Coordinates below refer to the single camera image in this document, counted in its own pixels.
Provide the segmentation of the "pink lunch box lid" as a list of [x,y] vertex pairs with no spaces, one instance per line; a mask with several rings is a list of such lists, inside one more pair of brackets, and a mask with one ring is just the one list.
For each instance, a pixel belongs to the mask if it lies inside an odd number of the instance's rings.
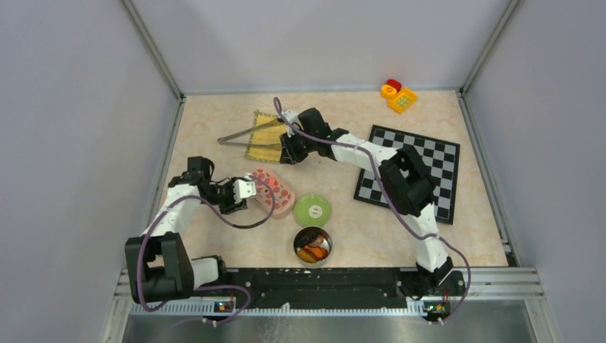
[[263,185],[263,183],[256,181],[257,195],[269,195],[272,198],[272,204],[270,209],[274,208],[278,195],[286,196],[288,194],[292,194],[296,198],[294,190],[271,170],[257,168],[252,171],[252,175],[258,179],[261,179],[265,184],[269,186],[268,189],[265,187],[265,185]]

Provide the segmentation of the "pink lunch box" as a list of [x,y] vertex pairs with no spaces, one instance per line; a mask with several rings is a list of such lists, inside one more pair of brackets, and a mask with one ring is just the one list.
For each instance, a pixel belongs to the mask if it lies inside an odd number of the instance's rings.
[[[269,195],[263,196],[262,194],[258,194],[254,198],[254,201],[259,205],[259,207],[264,211],[265,214],[268,214],[270,212],[272,198]],[[272,213],[272,218],[281,219],[289,215],[292,212],[295,202],[296,199],[292,194],[288,194],[286,196],[278,195],[278,197],[276,198],[274,211]]]

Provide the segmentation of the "silver metal tongs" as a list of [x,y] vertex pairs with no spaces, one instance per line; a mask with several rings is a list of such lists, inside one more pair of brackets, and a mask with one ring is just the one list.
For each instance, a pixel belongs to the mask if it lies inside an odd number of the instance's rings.
[[[253,126],[249,129],[245,129],[243,131],[238,131],[236,133],[230,134],[228,136],[219,137],[217,139],[217,143],[220,146],[237,146],[242,148],[259,148],[266,150],[278,150],[282,148],[282,143],[278,141],[277,143],[254,143],[252,142],[252,136],[260,131],[264,131],[267,129],[273,129],[277,127],[284,126],[284,122],[279,119],[271,119],[266,123]],[[237,141],[239,138],[244,136],[248,136],[248,141]]]

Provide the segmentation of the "green round lid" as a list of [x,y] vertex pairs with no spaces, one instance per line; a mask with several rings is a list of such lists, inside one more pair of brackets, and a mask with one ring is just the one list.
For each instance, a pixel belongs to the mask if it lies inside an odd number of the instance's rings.
[[328,200],[318,194],[304,195],[293,208],[293,217],[302,227],[323,227],[332,215]]

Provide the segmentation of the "dark seaweed roll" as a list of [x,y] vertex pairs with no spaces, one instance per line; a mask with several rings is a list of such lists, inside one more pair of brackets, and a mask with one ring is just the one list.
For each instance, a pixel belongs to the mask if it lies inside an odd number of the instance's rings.
[[297,239],[302,239],[304,241],[313,242],[317,237],[325,237],[324,230],[319,227],[306,227],[303,228],[296,236]]

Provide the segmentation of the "brown meat piece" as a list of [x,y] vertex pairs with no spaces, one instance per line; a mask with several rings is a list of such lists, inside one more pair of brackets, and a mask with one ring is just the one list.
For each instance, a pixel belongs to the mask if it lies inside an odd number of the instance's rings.
[[306,243],[304,247],[321,247],[325,243],[325,238],[323,236],[317,236],[310,242]]

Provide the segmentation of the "round steel container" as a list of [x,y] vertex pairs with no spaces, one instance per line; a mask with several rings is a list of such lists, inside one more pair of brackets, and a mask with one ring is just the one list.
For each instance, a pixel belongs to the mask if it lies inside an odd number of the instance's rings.
[[321,268],[332,253],[332,238],[321,227],[305,227],[294,236],[293,251],[306,268]]

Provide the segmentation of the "orange fried food piece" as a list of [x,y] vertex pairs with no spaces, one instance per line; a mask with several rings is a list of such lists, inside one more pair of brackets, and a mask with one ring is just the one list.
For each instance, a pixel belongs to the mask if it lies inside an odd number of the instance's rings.
[[313,254],[310,254],[308,251],[299,250],[297,251],[297,257],[304,263],[307,264],[316,264],[317,260]]

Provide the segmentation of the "orange chicken drumstick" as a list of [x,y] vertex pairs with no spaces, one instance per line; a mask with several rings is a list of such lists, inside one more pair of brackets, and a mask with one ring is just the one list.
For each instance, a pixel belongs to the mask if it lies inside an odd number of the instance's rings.
[[307,247],[306,250],[315,256],[317,261],[326,258],[329,252],[323,247]]

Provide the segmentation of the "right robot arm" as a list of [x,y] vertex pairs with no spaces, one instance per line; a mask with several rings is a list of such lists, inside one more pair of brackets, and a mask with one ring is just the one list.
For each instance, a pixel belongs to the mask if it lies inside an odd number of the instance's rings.
[[413,146],[399,149],[361,139],[345,129],[331,129],[318,109],[301,113],[274,102],[279,122],[287,127],[281,135],[281,162],[297,164],[313,152],[333,161],[371,172],[381,197],[414,237],[419,285],[428,294],[439,294],[453,270],[435,219],[434,189],[437,180]]

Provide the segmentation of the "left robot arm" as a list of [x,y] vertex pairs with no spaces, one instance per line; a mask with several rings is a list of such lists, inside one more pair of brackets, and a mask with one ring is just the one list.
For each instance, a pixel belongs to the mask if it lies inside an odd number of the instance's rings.
[[195,210],[209,204],[227,215],[246,209],[256,195],[250,175],[220,182],[212,179],[214,163],[202,156],[187,159],[187,169],[173,177],[152,223],[124,246],[131,296],[139,304],[187,299],[203,286],[210,294],[225,293],[229,276],[218,255],[190,259],[182,236]]

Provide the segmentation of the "bamboo mat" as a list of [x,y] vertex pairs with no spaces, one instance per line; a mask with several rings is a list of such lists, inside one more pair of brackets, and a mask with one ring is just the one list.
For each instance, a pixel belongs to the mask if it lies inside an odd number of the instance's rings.
[[[273,129],[267,129],[255,133],[252,136],[252,142],[254,143],[277,143],[280,141],[279,137],[287,132],[287,127],[281,126]],[[252,161],[278,164],[282,149],[278,150],[266,150],[259,148],[247,148],[244,156]]]

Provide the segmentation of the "orange round toy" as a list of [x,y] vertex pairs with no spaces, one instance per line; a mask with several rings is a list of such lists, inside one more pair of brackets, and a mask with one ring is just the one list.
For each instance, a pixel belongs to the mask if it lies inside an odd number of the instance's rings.
[[380,95],[384,99],[392,99],[397,95],[397,93],[398,90],[389,84],[383,84],[380,89]]

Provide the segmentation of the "yellow toy block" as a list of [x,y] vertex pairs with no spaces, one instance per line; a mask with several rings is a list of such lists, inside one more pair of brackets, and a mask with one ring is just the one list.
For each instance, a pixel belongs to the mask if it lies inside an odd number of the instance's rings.
[[398,114],[402,114],[416,102],[417,98],[418,95],[411,89],[402,88],[388,100],[388,107]]

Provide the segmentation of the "red toy block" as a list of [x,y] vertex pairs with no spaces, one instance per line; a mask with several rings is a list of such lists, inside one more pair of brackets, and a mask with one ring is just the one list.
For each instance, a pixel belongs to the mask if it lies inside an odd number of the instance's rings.
[[385,84],[392,87],[396,92],[398,92],[402,89],[402,84],[395,79],[388,79],[388,80],[386,80]]

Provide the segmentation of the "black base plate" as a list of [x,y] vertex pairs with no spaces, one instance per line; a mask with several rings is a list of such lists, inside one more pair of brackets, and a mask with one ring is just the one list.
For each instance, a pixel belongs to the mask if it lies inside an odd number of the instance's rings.
[[249,292],[251,309],[404,309],[414,300],[462,296],[463,274],[452,272],[436,286],[415,269],[321,268],[229,269],[210,290],[191,290],[193,296],[226,296],[244,300]]

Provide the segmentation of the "aluminium frame rail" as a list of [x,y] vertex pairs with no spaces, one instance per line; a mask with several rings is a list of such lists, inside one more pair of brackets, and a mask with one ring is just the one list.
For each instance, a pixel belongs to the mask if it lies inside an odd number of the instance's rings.
[[239,268],[236,292],[173,300],[146,312],[122,272],[103,342],[561,342],[538,274],[524,267],[458,268],[450,316],[401,286],[410,268]]

